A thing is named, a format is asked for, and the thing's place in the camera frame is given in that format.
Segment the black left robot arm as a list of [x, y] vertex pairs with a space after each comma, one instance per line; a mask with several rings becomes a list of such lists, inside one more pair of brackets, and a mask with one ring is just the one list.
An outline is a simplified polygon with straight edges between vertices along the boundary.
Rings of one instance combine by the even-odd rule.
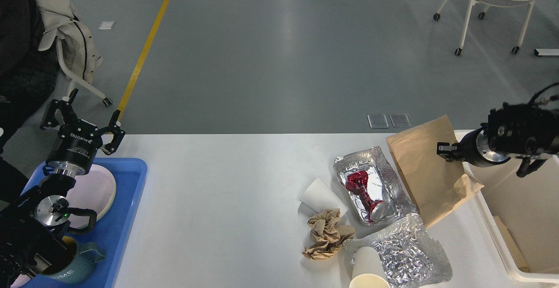
[[78, 118], [72, 102], [78, 89], [68, 97], [52, 100], [44, 113], [41, 129], [56, 129], [58, 140], [48, 155], [45, 177], [1, 210], [1, 286], [10, 287], [24, 274], [34, 278], [57, 264], [69, 246], [62, 240], [66, 232], [86, 234], [93, 230], [97, 213], [93, 209], [72, 208], [67, 193], [76, 176], [89, 173], [98, 150], [115, 153], [125, 131], [114, 111], [106, 127]]

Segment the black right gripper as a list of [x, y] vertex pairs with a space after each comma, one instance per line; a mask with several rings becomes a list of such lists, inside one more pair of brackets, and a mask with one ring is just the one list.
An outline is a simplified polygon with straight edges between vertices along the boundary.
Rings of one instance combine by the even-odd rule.
[[483, 128], [467, 133], [459, 143], [438, 142], [436, 153], [445, 161], [465, 161], [481, 168], [502, 165], [511, 160], [507, 155], [489, 148], [489, 139]]

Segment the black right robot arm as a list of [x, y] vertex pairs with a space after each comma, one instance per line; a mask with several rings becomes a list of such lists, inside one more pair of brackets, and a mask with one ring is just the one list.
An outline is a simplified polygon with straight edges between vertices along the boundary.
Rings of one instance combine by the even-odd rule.
[[557, 85], [555, 82], [537, 91], [527, 103], [503, 103], [501, 108], [492, 109], [487, 121], [461, 141], [438, 142], [437, 155], [446, 161], [465, 161], [481, 168], [520, 159], [516, 173], [520, 178], [537, 171], [559, 150], [558, 110], [544, 109], [557, 101], [558, 95], [540, 98]]

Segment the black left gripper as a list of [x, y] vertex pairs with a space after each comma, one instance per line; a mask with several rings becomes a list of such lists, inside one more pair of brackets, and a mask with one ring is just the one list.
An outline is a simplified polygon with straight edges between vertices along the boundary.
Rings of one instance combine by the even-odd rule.
[[[40, 129], [57, 129], [59, 139], [46, 159], [46, 166], [62, 169], [66, 165], [75, 169], [76, 175], [89, 173], [97, 150], [100, 148], [105, 155], [114, 154], [124, 139], [125, 131], [121, 128], [120, 110], [115, 110], [106, 127], [96, 127], [88, 122], [78, 122], [72, 108], [78, 89], [73, 89], [69, 96], [52, 99], [48, 105]], [[104, 143], [102, 135], [112, 134], [112, 139]]]

